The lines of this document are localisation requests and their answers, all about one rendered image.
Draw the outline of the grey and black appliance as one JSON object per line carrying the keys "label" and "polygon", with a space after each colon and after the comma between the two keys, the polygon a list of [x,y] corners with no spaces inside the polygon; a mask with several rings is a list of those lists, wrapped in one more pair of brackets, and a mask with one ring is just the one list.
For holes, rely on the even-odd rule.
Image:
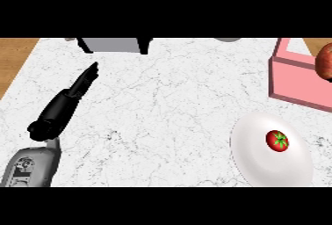
{"label": "grey and black appliance", "polygon": [[77,41],[83,51],[120,52],[148,54],[152,38],[67,38],[65,41]]}

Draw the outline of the red tomato with green stem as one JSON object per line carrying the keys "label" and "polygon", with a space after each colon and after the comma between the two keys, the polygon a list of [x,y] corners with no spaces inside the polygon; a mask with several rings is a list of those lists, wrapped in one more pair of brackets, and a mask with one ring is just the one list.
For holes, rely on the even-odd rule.
{"label": "red tomato with green stem", "polygon": [[272,130],[266,135],[266,144],[273,151],[287,151],[290,147],[287,135],[279,130]]}

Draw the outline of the pink open box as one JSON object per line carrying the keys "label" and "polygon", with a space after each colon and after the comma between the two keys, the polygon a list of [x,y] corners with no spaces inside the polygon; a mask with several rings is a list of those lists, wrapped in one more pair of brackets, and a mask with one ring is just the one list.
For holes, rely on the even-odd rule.
{"label": "pink open box", "polygon": [[269,60],[269,97],[332,113],[332,83],[316,74],[316,57],[287,50],[290,41],[278,39]]}

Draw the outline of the red apple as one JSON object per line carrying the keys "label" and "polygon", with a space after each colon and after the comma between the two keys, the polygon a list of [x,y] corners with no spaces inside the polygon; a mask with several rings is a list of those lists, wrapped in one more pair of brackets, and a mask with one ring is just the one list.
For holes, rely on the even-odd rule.
{"label": "red apple", "polygon": [[316,73],[332,83],[332,43],[328,43],[318,53]]}

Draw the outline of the white oval plate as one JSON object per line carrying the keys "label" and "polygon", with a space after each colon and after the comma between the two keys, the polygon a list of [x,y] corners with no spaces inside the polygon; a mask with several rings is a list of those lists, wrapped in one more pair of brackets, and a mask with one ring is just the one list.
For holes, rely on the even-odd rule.
{"label": "white oval plate", "polygon": [[[290,147],[276,152],[266,144],[266,135],[279,130]],[[304,138],[285,120],[266,113],[253,112],[238,121],[231,134],[235,164],[253,186],[310,186],[313,159]]]}

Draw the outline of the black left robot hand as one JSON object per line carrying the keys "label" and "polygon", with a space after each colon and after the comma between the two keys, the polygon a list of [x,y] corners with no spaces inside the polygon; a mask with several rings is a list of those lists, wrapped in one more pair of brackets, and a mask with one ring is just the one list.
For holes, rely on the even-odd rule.
{"label": "black left robot hand", "polygon": [[51,100],[37,120],[30,124],[27,131],[30,132],[30,138],[34,141],[43,142],[45,140],[52,140],[62,133],[76,112],[82,97],[86,95],[95,79],[99,77],[98,65],[99,63],[95,62],[83,71],[73,86],[59,92]]}

